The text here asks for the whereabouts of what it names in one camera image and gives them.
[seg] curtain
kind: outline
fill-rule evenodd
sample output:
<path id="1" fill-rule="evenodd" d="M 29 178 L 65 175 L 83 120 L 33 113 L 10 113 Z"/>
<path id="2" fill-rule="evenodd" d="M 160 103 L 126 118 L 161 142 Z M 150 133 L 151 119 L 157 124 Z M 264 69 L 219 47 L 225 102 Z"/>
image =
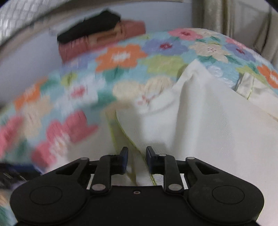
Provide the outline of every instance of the curtain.
<path id="1" fill-rule="evenodd" d="M 265 19 L 254 49 L 278 68 L 278 12 L 273 8 Z"/>
<path id="2" fill-rule="evenodd" d="M 203 28 L 233 37 L 234 0 L 203 0 Z"/>

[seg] purple flower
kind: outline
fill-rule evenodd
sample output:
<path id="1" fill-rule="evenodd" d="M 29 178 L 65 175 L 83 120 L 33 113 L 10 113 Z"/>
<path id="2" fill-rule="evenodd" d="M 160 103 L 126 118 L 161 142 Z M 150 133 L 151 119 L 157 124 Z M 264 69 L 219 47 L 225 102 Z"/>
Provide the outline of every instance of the purple flower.
<path id="1" fill-rule="evenodd" d="M 233 52 L 237 57 L 240 57 L 246 61 L 256 61 L 255 58 L 253 57 L 252 53 L 248 52 L 247 50 L 238 47 L 235 44 L 226 44 L 225 45 L 226 49 L 230 50 Z"/>
<path id="2" fill-rule="evenodd" d="M 165 56 L 180 55 L 187 52 L 188 48 L 182 45 L 179 40 L 169 38 L 166 40 L 152 39 L 145 43 L 142 50 L 148 55 L 152 53 L 161 54 Z"/>
<path id="3" fill-rule="evenodd" d="M 68 74 L 72 71 L 78 71 L 82 69 L 88 68 L 88 63 L 94 61 L 94 59 L 99 55 L 99 53 L 85 53 L 81 56 L 71 60 L 70 62 L 66 63 L 60 69 L 60 75 L 63 76 Z"/>

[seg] orange flower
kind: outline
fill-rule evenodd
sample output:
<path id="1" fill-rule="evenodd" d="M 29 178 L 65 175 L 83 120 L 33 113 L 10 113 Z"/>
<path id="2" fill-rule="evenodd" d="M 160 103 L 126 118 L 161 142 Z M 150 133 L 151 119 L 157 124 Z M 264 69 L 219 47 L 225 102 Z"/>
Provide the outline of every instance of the orange flower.
<path id="1" fill-rule="evenodd" d="M 117 66 L 122 68 L 135 67 L 137 59 L 145 58 L 146 56 L 147 54 L 141 51 L 139 45 L 128 44 L 126 47 L 109 47 L 107 53 L 96 58 L 96 61 L 101 61 L 96 68 L 96 72 L 111 70 Z"/>
<path id="2" fill-rule="evenodd" d="M 264 64 L 261 67 L 257 67 L 259 72 L 266 78 L 268 84 L 274 89 L 278 89 L 278 74 L 275 71 L 271 71 Z"/>
<path id="3" fill-rule="evenodd" d="M 40 96 L 40 86 L 47 81 L 47 78 L 43 78 L 39 80 L 36 84 L 34 84 L 29 89 L 25 90 L 25 92 L 19 96 L 14 101 L 14 107 L 16 111 L 19 111 L 25 103 L 34 102 L 36 101 Z"/>

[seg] green trim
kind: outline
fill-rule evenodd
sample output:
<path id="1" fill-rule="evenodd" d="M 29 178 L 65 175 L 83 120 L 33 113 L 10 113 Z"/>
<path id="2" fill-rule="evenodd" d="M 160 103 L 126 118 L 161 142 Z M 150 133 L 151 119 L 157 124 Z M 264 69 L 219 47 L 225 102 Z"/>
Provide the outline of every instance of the green trim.
<path id="1" fill-rule="evenodd" d="M 252 94 L 252 92 L 253 92 L 254 82 L 255 82 L 255 77 L 253 77 L 253 83 L 252 83 L 252 86 L 251 86 L 251 89 L 250 89 L 249 96 L 247 97 L 247 100 L 250 98 L 250 96 L 251 96 L 251 94 Z"/>
<path id="2" fill-rule="evenodd" d="M 125 133 L 124 129 L 122 128 L 118 118 L 117 118 L 117 114 L 115 115 L 115 121 L 116 123 L 118 124 L 119 128 L 121 129 L 121 131 L 123 132 L 123 134 L 125 135 L 125 137 L 129 140 L 129 142 L 133 145 L 133 147 L 139 152 L 140 156 L 142 157 L 145 165 L 148 167 L 148 164 L 147 164 L 147 160 L 146 158 L 142 155 L 141 151 L 137 148 L 137 146 L 135 145 L 135 143 L 129 138 L 129 136 Z M 150 178 L 151 178 L 151 181 L 153 183 L 154 186 L 157 186 L 157 183 L 153 177 L 153 175 L 150 174 Z"/>
<path id="3" fill-rule="evenodd" d="M 110 130 L 110 134 L 111 134 L 113 146 L 114 146 L 114 149 L 115 149 L 115 153 L 116 153 L 116 154 L 119 154 L 118 145 L 117 145 L 117 140 L 116 140 L 116 137 L 115 137 L 115 135 L 114 135 L 113 128 L 112 128 L 111 125 L 110 125 L 110 121 L 109 121 L 109 119 L 108 119 L 108 115 L 107 115 L 106 113 L 105 113 L 105 117 L 106 117 L 106 120 L 107 120 L 107 123 L 108 123 L 108 127 L 109 127 L 109 130 Z M 126 172 L 126 175 L 127 175 L 128 178 L 131 180 L 132 183 L 134 183 L 136 186 L 138 186 L 138 185 L 137 185 L 137 182 L 136 182 L 136 175 L 133 176 L 133 175 L 134 175 L 134 172 L 135 172 L 134 166 L 133 166 L 133 165 L 134 165 L 134 164 L 133 164 L 133 162 L 132 162 L 132 164 L 131 164 L 131 173 Z"/>

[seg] floral fabric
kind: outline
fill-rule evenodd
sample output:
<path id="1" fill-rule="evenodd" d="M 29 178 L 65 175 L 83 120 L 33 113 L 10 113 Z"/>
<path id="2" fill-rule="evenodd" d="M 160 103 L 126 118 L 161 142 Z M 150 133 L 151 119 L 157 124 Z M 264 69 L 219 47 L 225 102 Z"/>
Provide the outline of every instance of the floral fabric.
<path id="1" fill-rule="evenodd" d="M 230 88 L 248 72 L 278 94 L 276 69 L 227 36 L 199 28 L 143 35 L 83 54 L 14 100 L 0 115 L 0 160 L 47 171 L 79 143 L 106 139 L 97 135 L 103 112 L 113 117 L 126 100 L 148 104 L 195 59 Z"/>

